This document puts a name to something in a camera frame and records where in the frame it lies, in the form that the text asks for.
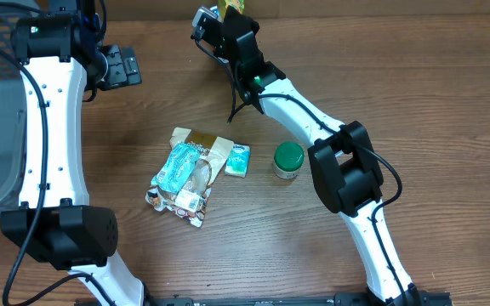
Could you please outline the teal wet wipes pack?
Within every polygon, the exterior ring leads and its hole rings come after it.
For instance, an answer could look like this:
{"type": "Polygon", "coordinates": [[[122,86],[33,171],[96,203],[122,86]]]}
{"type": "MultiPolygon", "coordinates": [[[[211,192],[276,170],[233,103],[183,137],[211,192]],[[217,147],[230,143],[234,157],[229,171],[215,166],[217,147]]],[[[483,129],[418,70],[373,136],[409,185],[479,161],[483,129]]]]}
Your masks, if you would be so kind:
{"type": "Polygon", "coordinates": [[[186,143],[178,143],[169,153],[162,169],[152,178],[151,185],[178,193],[193,172],[200,158],[199,150],[186,143]]]}

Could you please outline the yellow oil bottle silver cap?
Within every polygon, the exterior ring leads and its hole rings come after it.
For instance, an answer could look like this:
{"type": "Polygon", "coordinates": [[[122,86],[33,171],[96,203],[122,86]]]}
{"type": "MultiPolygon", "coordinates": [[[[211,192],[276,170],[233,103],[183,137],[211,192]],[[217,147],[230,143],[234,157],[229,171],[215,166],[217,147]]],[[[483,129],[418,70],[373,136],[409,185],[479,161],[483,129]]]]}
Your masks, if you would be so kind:
{"type": "Polygon", "coordinates": [[[244,7],[244,0],[218,0],[219,18],[221,20],[224,19],[228,8],[234,8],[238,13],[242,14],[244,7]]]}

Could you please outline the teal Kleenex tissue pack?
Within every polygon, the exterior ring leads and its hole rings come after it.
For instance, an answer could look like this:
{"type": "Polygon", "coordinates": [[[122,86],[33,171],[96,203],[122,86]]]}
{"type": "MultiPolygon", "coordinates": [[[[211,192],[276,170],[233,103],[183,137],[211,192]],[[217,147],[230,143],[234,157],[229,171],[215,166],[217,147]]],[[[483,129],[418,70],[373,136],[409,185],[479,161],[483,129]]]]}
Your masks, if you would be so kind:
{"type": "Polygon", "coordinates": [[[250,147],[234,144],[225,164],[225,175],[245,178],[248,172],[250,147]]]}

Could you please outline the brown Pantree snack bag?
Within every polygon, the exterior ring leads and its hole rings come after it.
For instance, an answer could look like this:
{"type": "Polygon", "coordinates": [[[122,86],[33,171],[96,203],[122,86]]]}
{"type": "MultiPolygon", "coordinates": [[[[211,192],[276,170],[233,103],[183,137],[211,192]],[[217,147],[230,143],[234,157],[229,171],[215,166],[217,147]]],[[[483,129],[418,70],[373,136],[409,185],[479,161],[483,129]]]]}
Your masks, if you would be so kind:
{"type": "Polygon", "coordinates": [[[209,133],[177,127],[173,130],[169,143],[171,150],[178,143],[192,145],[199,150],[200,158],[178,193],[170,193],[151,185],[146,191],[145,201],[158,212],[169,211],[190,225],[200,228],[205,219],[212,185],[225,165],[234,142],[209,133]]]}

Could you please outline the green lid white jar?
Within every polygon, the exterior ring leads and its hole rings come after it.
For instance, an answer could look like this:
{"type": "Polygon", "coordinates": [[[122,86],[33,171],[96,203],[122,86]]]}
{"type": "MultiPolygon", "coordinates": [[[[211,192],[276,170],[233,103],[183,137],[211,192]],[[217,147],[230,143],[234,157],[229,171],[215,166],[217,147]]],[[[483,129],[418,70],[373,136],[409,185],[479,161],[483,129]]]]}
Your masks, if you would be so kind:
{"type": "Polygon", "coordinates": [[[294,179],[305,159],[302,147],[295,142],[284,142],[277,146],[273,158],[273,171],[280,179],[294,179]]]}

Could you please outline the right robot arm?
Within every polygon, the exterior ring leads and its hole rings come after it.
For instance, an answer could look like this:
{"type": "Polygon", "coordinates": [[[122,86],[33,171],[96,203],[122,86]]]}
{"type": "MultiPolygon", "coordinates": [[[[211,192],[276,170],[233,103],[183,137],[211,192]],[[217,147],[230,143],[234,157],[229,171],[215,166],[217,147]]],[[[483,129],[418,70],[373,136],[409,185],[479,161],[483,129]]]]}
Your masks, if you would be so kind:
{"type": "Polygon", "coordinates": [[[367,274],[373,305],[419,305],[419,292],[397,255],[385,222],[381,169],[389,163],[373,151],[360,122],[344,124],[317,109],[259,50],[259,24],[233,7],[224,19],[210,9],[193,25],[225,59],[233,95],[280,122],[308,148],[316,193],[346,223],[367,274]]]}

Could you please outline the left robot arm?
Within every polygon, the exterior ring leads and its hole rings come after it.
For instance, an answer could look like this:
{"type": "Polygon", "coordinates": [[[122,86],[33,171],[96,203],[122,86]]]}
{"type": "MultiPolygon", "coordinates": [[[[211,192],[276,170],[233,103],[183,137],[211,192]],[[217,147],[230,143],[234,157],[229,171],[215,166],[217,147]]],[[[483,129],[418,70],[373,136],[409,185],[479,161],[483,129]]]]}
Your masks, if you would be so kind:
{"type": "Polygon", "coordinates": [[[13,62],[26,92],[26,173],[18,207],[3,212],[3,234],[21,257],[80,280],[100,305],[146,305],[145,284],[117,251],[115,213],[93,207],[82,163],[82,106],[99,91],[141,81],[131,48],[106,45],[103,2],[53,1],[20,19],[13,62]]]}

